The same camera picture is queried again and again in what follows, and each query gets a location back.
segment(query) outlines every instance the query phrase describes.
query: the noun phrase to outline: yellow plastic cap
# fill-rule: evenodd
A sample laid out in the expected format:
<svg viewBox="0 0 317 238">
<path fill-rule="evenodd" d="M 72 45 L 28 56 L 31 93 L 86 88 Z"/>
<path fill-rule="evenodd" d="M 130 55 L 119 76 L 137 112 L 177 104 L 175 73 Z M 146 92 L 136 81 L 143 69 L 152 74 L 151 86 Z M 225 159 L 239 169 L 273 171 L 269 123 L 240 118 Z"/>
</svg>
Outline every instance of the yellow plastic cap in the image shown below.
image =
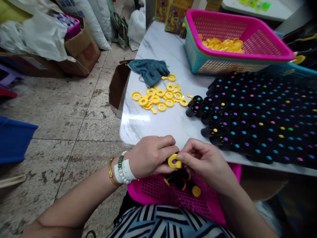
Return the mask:
<svg viewBox="0 0 317 238">
<path fill-rule="evenodd" d="M 195 197 L 199 197 L 200 196 L 200 194 L 201 194 L 201 190 L 200 190 L 200 188 L 198 187 L 198 186 L 193 186 L 193 188 L 192 188 L 192 193 L 193 193 L 193 195 L 195 196 Z"/>
</svg>

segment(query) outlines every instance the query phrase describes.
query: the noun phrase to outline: forearm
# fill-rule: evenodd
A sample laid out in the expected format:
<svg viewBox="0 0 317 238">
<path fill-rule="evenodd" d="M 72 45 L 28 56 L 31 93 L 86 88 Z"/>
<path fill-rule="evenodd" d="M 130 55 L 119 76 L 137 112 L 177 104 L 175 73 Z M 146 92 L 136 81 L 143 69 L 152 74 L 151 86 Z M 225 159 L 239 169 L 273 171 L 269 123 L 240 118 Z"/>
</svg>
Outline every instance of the forearm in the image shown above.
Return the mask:
<svg viewBox="0 0 317 238">
<path fill-rule="evenodd" d="M 278 237 L 258 212 L 249 195 L 239 186 L 232 196 L 219 195 L 229 230 L 237 237 L 274 238 Z"/>
</svg>

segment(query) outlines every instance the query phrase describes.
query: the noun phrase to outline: white sack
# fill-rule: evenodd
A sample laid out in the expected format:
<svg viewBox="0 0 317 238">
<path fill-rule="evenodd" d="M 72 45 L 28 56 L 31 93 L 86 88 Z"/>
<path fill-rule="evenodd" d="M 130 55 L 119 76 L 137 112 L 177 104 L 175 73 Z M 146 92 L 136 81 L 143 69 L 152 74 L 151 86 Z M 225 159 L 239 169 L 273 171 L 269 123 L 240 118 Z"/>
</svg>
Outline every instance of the white sack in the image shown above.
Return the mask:
<svg viewBox="0 0 317 238">
<path fill-rule="evenodd" d="M 66 14 L 74 14 L 85 18 L 98 48 L 111 50 L 88 0 L 56 0 L 56 2 Z"/>
<path fill-rule="evenodd" d="M 114 29 L 110 21 L 110 11 L 106 0 L 88 0 L 100 24 L 103 34 L 108 41 L 112 41 Z"/>
<path fill-rule="evenodd" d="M 145 8 L 135 10 L 131 14 L 128 27 L 129 46 L 132 51 L 139 49 L 146 31 Z"/>
</svg>

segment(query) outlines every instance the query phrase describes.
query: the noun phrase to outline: rag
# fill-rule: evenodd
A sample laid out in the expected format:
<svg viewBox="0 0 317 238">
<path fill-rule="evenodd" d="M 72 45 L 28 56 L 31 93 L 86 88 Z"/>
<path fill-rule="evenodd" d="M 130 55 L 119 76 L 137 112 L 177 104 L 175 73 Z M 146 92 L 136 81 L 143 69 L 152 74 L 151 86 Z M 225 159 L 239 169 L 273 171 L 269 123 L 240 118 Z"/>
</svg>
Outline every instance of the rag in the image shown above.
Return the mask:
<svg viewBox="0 0 317 238">
<path fill-rule="evenodd" d="M 128 66 L 133 72 L 141 74 L 145 84 L 150 88 L 156 85 L 162 76 L 169 75 L 165 61 L 135 59 Z"/>
</svg>

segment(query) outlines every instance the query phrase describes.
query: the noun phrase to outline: blue plastic basket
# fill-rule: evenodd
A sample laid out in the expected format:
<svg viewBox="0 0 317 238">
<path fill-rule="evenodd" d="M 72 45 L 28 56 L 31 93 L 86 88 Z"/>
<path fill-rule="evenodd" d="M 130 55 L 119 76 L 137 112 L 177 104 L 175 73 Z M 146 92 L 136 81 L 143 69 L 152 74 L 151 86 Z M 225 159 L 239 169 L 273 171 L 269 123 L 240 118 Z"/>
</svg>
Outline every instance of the blue plastic basket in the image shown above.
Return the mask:
<svg viewBox="0 0 317 238">
<path fill-rule="evenodd" d="M 0 117 L 0 164 L 24 160 L 36 125 Z"/>
<path fill-rule="evenodd" d="M 280 32 L 275 33 L 280 37 L 284 35 Z M 307 84 L 315 89 L 317 88 L 317 71 L 312 69 L 288 62 L 287 64 L 271 65 L 265 71 L 272 76 L 278 76 L 285 80 L 292 80 Z"/>
</svg>

